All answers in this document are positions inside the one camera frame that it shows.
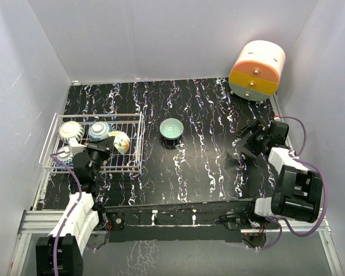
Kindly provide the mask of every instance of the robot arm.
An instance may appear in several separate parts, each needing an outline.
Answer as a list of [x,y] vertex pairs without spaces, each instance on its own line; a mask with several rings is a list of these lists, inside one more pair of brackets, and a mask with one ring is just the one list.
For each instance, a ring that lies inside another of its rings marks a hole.
[[322,179],[318,172],[297,162],[294,151],[285,145],[288,131],[284,122],[272,120],[266,127],[254,120],[235,133],[240,138],[250,134],[244,147],[254,155],[268,156],[279,175],[273,196],[256,199],[254,213],[313,223],[319,215]]
[[82,254],[92,230],[104,224],[102,206],[94,203],[95,186],[99,181],[99,170],[113,149],[114,137],[106,140],[78,144],[70,139],[74,173],[81,183],[82,195],[74,185],[69,203],[56,227],[47,237],[39,238],[36,244],[37,275],[54,275],[54,246],[57,244],[57,270],[59,275],[82,275]]

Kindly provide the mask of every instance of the dish rack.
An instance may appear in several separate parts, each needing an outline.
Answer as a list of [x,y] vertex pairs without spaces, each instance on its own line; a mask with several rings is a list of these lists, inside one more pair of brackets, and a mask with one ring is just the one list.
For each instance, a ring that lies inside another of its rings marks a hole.
[[89,115],[58,115],[55,113],[42,149],[40,164],[42,168],[53,174],[69,173],[64,167],[57,164],[50,154],[66,145],[60,139],[59,130],[67,121],[76,121],[85,128],[85,135],[80,143],[89,138],[88,130],[96,122],[103,121],[112,124],[114,131],[124,131],[131,140],[129,151],[122,155],[116,150],[110,158],[104,161],[101,173],[140,173],[142,169],[143,140],[145,122],[140,114],[89,114]]

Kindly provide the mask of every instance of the cylindrical drawer unit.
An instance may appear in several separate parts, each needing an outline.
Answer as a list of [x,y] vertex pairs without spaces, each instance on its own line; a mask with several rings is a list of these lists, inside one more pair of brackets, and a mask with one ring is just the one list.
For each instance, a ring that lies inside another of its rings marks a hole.
[[262,101],[275,94],[280,83],[285,53],[272,42],[256,40],[241,51],[229,75],[231,90],[252,101]]

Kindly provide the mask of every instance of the white plastic housing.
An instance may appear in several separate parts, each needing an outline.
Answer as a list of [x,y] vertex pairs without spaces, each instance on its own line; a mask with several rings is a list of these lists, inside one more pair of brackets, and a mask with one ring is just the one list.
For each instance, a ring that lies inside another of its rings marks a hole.
[[[78,197],[79,193],[70,195],[69,203],[61,219],[56,227],[50,232],[49,236],[52,235],[53,237],[56,237],[63,220],[67,218],[65,226],[60,233],[60,237],[64,237],[66,234],[75,236],[80,253],[82,254],[93,228],[98,224],[98,214],[96,211],[91,210],[94,205],[91,194],[82,193],[82,198],[77,203]],[[74,206],[74,203],[77,203],[77,205],[69,217],[67,217],[69,210]]]
[[297,170],[308,172],[305,166],[296,162],[294,158],[289,156],[289,149],[287,148],[273,147],[270,152],[269,162],[275,167],[278,174],[281,172],[283,165],[292,166]]
[[273,217],[271,211],[271,197],[257,198],[254,205],[254,213],[262,217]]
[[76,138],[72,137],[69,139],[69,148],[73,155],[76,155],[85,150],[86,146],[79,144]]

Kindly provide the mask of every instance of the ceramic bowl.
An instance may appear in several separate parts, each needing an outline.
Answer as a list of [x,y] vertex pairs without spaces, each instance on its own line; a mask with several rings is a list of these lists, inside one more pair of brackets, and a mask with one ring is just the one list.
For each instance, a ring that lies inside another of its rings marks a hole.
[[112,123],[108,123],[110,131],[114,131],[114,125]]
[[122,134],[122,133],[125,133],[125,132],[123,132],[123,131],[110,131],[109,132],[109,137],[117,136],[117,135]]
[[160,132],[163,137],[168,140],[175,140],[182,136],[184,126],[182,122],[177,119],[170,118],[164,120],[160,125]]
[[84,127],[75,121],[65,122],[59,131],[60,138],[64,143],[69,143],[70,138],[76,138],[79,142],[85,134]]
[[73,166],[73,157],[74,155],[71,153],[70,148],[66,145],[65,147],[62,147],[58,150],[58,152],[62,152],[62,154],[58,154],[57,158],[61,161],[63,161],[66,165],[72,167]]
[[112,126],[105,122],[96,122],[90,127],[88,137],[92,142],[105,140],[109,137],[109,132]]
[[118,152],[125,155],[130,146],[131,140],[125,132],[120,132],[115,135],[114,147],[118,150]]

